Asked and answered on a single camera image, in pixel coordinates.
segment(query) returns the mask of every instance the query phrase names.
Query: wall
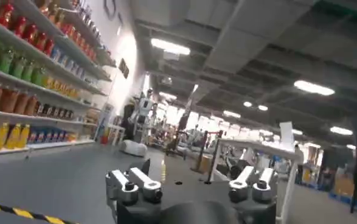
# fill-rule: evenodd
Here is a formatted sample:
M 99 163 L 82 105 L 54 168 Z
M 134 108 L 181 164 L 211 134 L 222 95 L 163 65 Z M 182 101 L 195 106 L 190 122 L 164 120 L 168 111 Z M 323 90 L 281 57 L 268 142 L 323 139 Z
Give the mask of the wall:
M 114 106 L 114 114 L 122 114 L 124 105 L 129 97 L 139 94 L 144 83 L 144 64 L 137 48 L 133 17 L 128 0 L 116 0 L 117 12 L 114 19 L 110 20 L 104 10 L 104 0 L 86 0 L 92 9 L 92 20 L 98 27 L 102 41 L 110 49 L 112 58 L 119 65 L 124 58 L 130 73 L 126 79 L 117 68 L 105 66 L 104 69 L 111 74 L 112 83 L 100 81 L 104 93 L 108 97 L 94 96 L 93 101 L 101 108 L 106 101 Z M 121 15 L 123 26 L 119 30 Z

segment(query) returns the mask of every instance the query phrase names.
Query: white table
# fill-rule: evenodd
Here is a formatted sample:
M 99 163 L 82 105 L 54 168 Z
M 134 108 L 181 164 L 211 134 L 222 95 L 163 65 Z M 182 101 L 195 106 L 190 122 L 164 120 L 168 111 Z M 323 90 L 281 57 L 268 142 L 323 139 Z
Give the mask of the white table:
M 265 154 L 268 154 L 268 155 L 275 155 L 275 156 L 279 156 L 279 157 L 282 157 L 285 159 L 290 159 L 292 161 L 292 168 L 291 168 L 290 175 L 289 175 L 288 185 L 286 187 L 285 198 L 284 198 L 283 205 L 282 205 L 281 216 L 276 217 L 276 220 L 280 221 L 281 224 L 285 224 L 286 219 L 288 217 L 292 194 L 293 194 L 293 190 L 294 190 L 294 180 L 296 179 L 297 161 L 299 159 L 299 156 L 297 154 L 295 154 L 294 152 L 290 152 L 285 149 L 281 149 L 281 148 L 277 148 L 277 147 L 263 145 L 259 142 L 252 142 L 252 141 L 245 141 L 245 140 L 231 140 L 231 139 L 220 139 L 219 141 L 220 142 L 219 142 L 218 148 L 220 148 L 221 145 L 232 145 L 232 146 L 241 147 L 241 148 L 252 148 L 254 150 L 259 150 L 259 151 L 261 151 Z M 213 168 L 212 168 L 212 174 L 214 173 L 214 174 L 218 175 L 220 178 L 225 179 L 225 176 L 221 177 L 222 174 L 216 170 L 216 165 L 218 164 L 219 154 L 220 153 L 217 152 L 215 166 L 213 166 Z

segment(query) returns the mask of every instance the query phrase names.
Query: ceiling light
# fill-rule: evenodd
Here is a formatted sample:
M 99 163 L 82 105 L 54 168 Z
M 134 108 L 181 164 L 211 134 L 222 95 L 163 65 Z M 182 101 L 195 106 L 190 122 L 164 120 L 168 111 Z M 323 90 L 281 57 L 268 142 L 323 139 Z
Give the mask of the ceiling light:
M 335 93 L 335 91 L 330 88 L 319 86 L 304 80 L 298 80 L 294 82 L 294 86 L 309 93 L 318 93 L 325 96 L 329 96 Z
M 345 129 L 345 128 L 340 128 L 337 126 L 331 127 L 330 131 L 332 131 L 333 133 L 337 133 L 340 135 L 352 135 L 353 131 L 349 130 L 349 129 Z
M 355 145 L 347 145 L 347 148 L 352 149 L 352 150 L 356 150 Z
M 262 110 L 262 111 L 266 111 L 266 110 L 268 110 L 269 108 L 268 108 L 267 106 L 259 105 L 259 106 L 258 106 L 258 109 L 259 109 L 259 110 Z
M 308 143 L 305 143 L 306 146 L 309 146 L 309 147 L 314 147 L 314 148 L 321 148 L 321 145 L 317 145 L 315 143 L 312 143 L 312 142 L 308 142 Z
M 264 134 L 265 136 L 273 135 L 273 132 L 264 129 L 259 130 L 259 132 Z
M 225 116 L 228 116 L 228 117 L 240 118 L 240 114 L 237 114 L 237 113 L 234 113 L 234 112 L 231 112 L 231 111 L 227 111 L 227 110 L 224 110 L 224 111 L 223 111 L 223 114 L 224 114 Z
M 302 135 L 302 131 L 300 131 L 300 130 L 292 129 L 292 132 L 293 132 L 293 134 L 296 134 L 296 135 Z
M 158 47 L 163 49 L 166 52 L 172 53 L 172 54 L 183 54 L 183 55 L 188 55 L 190 54 L 190 49 L 178 44 L 174 44 L 171 42 L 167 42 L 164 40 L 160 40 L 160 39 L 151 39 L 151 44 L 154 47 Z
M 160 92 L 159 95 L 160 95 L 160 96 L 163 96 L 164 98 L 171 99 L 171 100 L 177 99 L 176 96 L 171 95 L 171 94 L 169 94 L 169 93 Z
M 246 101 L 246 102 L 243 103 L 243 105 L 244 105 L 245 107 L 251 107 L 251 106 L 252 106 L 252 103 Z

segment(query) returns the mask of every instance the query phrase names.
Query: pole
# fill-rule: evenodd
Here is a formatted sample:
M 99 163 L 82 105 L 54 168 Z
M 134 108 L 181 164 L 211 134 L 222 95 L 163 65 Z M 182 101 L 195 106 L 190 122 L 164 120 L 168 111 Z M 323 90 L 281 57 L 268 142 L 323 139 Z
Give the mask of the pole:
M 198 155 L 197 164 L 195 168 L 191 168 L 192 171 L 199 172 L 201 160 L 203 159 L 203 153 L 205 149 L 205 144 L 207 143 L 208 131 L 205 131 L 203 138 L 203 145 L 201 146 L 200 154 Z
M 217 136 L 217 142 L 216 142 L 216 146 L 215 146 L 215 151 L 213 152 L 213 158 L 212 158 L 212 162 L 211 165 L 209 167 L 209 172 L 208 172 L 208 178 L 207 178 L 207 182 L 209 183 L 211 178 L 212 178 L 212 172 L 213 172 L 213 167 L 215 166 L 215 161 L 216 161 L 216 157 L 217 157 L 217 151 L 219 150 L 219 143 L 220 143 L 220 139 L 223 136 L 223 131 L 219 131 L 218 136 Z

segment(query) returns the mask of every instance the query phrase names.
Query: hazard tape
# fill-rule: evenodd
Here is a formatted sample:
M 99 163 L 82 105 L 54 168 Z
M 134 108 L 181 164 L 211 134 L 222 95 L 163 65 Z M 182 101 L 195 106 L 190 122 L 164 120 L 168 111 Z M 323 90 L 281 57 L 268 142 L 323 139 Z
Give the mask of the hazard tape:
M 53 224 L 77 224 L 75 222 L 65 221 L 52 216 L 36 214 L 19 208 L 11 208 L 4 205 L 0 205 L 0 211 L 18 215 L 27 219 L 37 219 Z

